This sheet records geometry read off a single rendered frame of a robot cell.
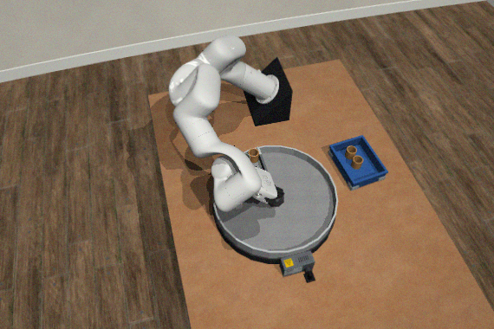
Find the bronze bushing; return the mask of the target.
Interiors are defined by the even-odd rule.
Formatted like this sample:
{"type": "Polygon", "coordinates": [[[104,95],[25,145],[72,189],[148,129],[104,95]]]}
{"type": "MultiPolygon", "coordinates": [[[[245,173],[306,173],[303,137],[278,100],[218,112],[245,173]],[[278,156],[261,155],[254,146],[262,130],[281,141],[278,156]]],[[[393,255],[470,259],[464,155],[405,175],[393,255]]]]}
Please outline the bronze bushing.
{"type": "Polygon", "coordinates": [[[345,153],[345,157],[347,159],[353,159],[353,157],[355,156],[357,152],[357,149],[354,147],[354,146],[348,146],[347,150],[346,150],[346,153],[345,153]]]}
{"type": "Polygon", "coordinates": [[[256,148],[252,148],[249,150],[250,161],[251,163],[256,163],[259,159],[259,151],[256,148]],[[255,155],[255,156],[252,156],[255,155]]]}
{"type": "Polygon", "coordinates": [[[351,166],[352,168],[358,170],[361,168],[361,165],[362,165],[362,162],[363,162],[363,158],[361,156],[354,156],[353,157],[353,160],[352,160],[352,163],[351,163],[351,166]],[[357,163],[356,163],[357,162],[357,163]]]}

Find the grey round turntable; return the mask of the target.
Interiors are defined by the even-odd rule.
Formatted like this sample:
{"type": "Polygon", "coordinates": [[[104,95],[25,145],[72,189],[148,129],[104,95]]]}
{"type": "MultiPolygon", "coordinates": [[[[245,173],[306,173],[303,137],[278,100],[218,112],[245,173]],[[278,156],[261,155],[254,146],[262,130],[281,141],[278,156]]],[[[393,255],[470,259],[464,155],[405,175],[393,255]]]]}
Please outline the grey round turntable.
{"type": "Polygon", "coordinates": [[[219,210],[213,197],[217,229],[240,255],[266,264],[280,263],[283,277],[305,271],[306,282],[315,281],[312,254],[327,240],[335,223],[335,183],[323,165],[305,152],[282,145],[256,149],[259,159],[252,164],[268,171],[285,195],[275,204],[251,197],[242,209],[229,212],[219,210]]]}

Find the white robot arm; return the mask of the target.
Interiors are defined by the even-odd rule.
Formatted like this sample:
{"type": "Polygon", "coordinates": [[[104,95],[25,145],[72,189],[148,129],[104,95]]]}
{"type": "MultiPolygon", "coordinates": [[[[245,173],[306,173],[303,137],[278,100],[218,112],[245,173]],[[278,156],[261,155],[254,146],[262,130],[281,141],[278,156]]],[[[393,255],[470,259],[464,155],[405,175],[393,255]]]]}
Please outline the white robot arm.
{"type": "Polygon", "coordinates": [[[193,155],[225,155],[211,166],[214,201],[223,212],[243,208],[243,202],[260,191],[262,181],[247,155],[222,142],[207,119],[218,107],[221,80],[256,96],[260,104],[271,102],[279,88],[274,75],[266,76],[240,61],[245,53],[245,44],[237,36],[216,38],[174,73],[168,87],[170,101],[176,106],[173,119],[193,155]]]}

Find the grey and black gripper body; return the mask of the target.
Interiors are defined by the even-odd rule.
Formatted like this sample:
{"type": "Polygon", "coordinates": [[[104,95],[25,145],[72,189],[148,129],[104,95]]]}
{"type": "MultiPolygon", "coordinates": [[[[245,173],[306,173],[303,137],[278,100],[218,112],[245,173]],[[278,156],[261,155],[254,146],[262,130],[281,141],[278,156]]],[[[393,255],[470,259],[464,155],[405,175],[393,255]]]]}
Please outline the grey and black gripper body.
{"type": "MultiPolygon", "coordinates": [[[[255,167],[255,166],[254,166],[255,167]]],[[[263,170],[263,169],[260,169],[258,167],[255,167],[260,178],[261,178],[261,181],[262,181],[262,187],[260,189],[260,191],[255,194],[254,197],[256,200],[258,201],[261,201],[263,203],[268,203],[268,201],[264,198],[267,197],[269,199],[274,199],[277,197],[277,191],[276,191],[276,187],[274,185],[274,182],[272,180],[272,177],[271,175],[263,170]]]]}

